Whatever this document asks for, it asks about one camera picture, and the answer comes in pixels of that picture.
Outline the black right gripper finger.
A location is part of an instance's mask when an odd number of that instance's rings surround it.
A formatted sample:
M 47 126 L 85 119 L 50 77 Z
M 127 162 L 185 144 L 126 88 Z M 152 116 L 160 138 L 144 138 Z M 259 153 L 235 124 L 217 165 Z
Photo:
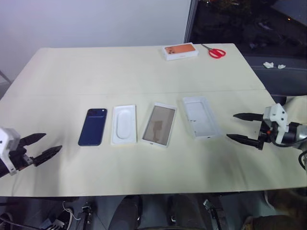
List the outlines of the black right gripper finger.
M 233 115 L 233 117 L 245 120 L 245 121 L 262 121 L 263 114 L 255 114 L 255 113 L 238 113 Z
M 226 136 L 240 144 L 252 146 L 257 148 L 258 150 L 263 149 L 264 141 L 260 137 L 258 137 L 257 139 L 251 139 L 247 136 L 239 134 L 227 134 Z

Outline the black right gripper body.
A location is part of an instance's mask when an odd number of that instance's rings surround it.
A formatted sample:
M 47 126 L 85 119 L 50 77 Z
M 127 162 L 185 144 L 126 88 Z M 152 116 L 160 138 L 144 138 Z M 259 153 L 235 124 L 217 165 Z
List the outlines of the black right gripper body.
M 264 114 L 259 115 L 261 121 L 260 131 L 258 135 L 258 142 L 260 144 L 271 143 L 270 134 L 272 130 L 272 121 L 269 118 L 265 118 Z

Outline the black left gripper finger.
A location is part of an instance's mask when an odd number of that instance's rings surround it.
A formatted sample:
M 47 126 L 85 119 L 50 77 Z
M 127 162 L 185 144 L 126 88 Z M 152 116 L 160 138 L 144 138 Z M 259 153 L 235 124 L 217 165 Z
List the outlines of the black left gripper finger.
M 41 165 L 42 163 L 50 160 L 52 157 L 54 157 L 60 150 L 62 149 L 62 146 L 55 146 L 47 149 L 46 151 L 42 152 L 39 156 L 33 158 L 33 165 L 35 167 Z
M 46 133 L 34 133 L 29 136 L 26 136 L 20 139 L 20 147 L 29 146 L 36 142 L 38 142 L 41 138 L 43 138 Z

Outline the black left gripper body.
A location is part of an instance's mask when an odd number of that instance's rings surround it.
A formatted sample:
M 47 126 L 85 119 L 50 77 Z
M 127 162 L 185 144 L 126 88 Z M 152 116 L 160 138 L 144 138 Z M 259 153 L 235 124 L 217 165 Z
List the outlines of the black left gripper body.
M 13 166 L 16 168 L 17 171 L 21 171 L 26 167 L 34 164 L 33 157 L 29 157 L 26 155 L 27 150 L 25 146 L 29 146 L 30 144 L 21 144 L 18 145 L 16 150 L 11 150 L 9 152 L 10 160 L 13 163 Z

